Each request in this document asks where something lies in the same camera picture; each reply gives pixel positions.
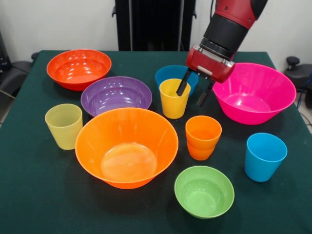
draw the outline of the plastic cup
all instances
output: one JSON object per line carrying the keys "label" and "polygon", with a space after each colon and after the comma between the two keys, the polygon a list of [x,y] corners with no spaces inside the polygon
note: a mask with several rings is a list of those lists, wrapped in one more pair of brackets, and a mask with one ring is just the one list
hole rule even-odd
{"label": "plastic cup", "polygon": [[178,96],[176,91],[180,83],[180,79],[168,79],[159,87],[162,112],[167,118],[177,119],[184,115],[191,87],[187,84],[182,96]]}
{"label": "plastic cup", "polygon": [[285,143],[268,133],[251,135],[247,140],[245,172],[257,182],[268,181],[287,155]]}
{"label": "plastic cup", "polygon": [[221,124],[209,116],[195,116],[185,124],[187,148],[192,158],[206,160],[215,150],[222,132]]}
{"label": "plastic cup", "polygon": [[[155,74],[155,80],[157,82],[158,87],[160,84],[172,78],[183,79],[187,72],[188,67],[182,65],[169,65],[160,68]],[[194,89],[198,83],[199,75],[195,72],[191,72],[190,76],[187,79],[188,84],[191,86],[190,96],[194,92]]]}
{"label": "plastic cup", "polygon": [[56,141],[63,150],[75,148],[76,138],[82,129],[82,111],[73,104],[61,104],[52,107],[45,114],[45,122]]}

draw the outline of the red-orange bowl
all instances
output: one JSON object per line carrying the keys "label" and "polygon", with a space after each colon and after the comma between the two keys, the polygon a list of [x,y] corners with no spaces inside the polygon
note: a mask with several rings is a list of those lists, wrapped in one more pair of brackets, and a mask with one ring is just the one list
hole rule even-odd
{"label": "red-orange bowl", "polygon": [[93,82],[105,78],[112,61],[103,52],[90,49],[69,50],[55,56],[48,63],[48,75],[59,85],[83,91]]}

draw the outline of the green tablecloth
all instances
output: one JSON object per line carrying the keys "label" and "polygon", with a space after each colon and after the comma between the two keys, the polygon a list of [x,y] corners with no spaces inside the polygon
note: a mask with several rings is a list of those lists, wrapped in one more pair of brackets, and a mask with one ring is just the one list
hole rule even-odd
{"label": "green tablecloth", "polygon": [[[52,106],[80,106],[80,92],[55,84],[46,73],[60,51],[42,51],[0,128],[0,233],[312,233],[312,138],[293,105],[265,124],[247,126],[226,117],[211,92],[204,107],[195,105],[206,89],[201,80],[183,118],[170,120],[179,135],[172,165],[146,186],[120,190],[93,178],[74,151],[55,144],[44,115]],[[109,76],[131,76],[153,92],[151,109],[161,113],[155,72],[184,64],[186,52],[107,52]],[[235,61],[273,66],[267,53],[238,53]],[[195,115],[216,118],[223,127],[210,159],[192,160],[184,124]],[[84,122],[89,117],[84,113]],[[269,182],[256,183],[244,173],[248,136],[268,132],[280,137],[288,156]],[[199,220],[176,201],[174,181],[185,168],[209,165],[233,183],[235,201],[223,216]]]}

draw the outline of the blue cup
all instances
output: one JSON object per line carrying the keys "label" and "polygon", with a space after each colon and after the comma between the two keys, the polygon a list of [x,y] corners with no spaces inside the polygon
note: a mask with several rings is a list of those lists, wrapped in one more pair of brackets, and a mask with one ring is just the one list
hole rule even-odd
{"label": "blue cup", "polygon": [[245,172],[257,182],[268,181],[287,155],[285,143],[268,133],[251,135],[247,140]]}
{"label": "blue cup", "polygon": [[[157,82],[158,88],[160,84],[167,79],[182,79],[187,71],[186,66],[182,65],[170,65],[163,68],[160,68],[155,74],[155,80]],[[191,86],[190,95],[192,95],[197,83],[198,83],[198,74],[192,72],[189,78],[187,79],[188,84]]]}

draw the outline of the lime green bowl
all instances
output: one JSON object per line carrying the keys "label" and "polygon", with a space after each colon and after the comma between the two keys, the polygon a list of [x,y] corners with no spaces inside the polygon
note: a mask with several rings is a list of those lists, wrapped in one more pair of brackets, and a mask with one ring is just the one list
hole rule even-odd
{"label": "lime green bowl", "polygon": [[175,196],[180,205],[196,218],[215,218],[226,213],[234,202],[230,180],[212,167],[185,169],[175,180]]}

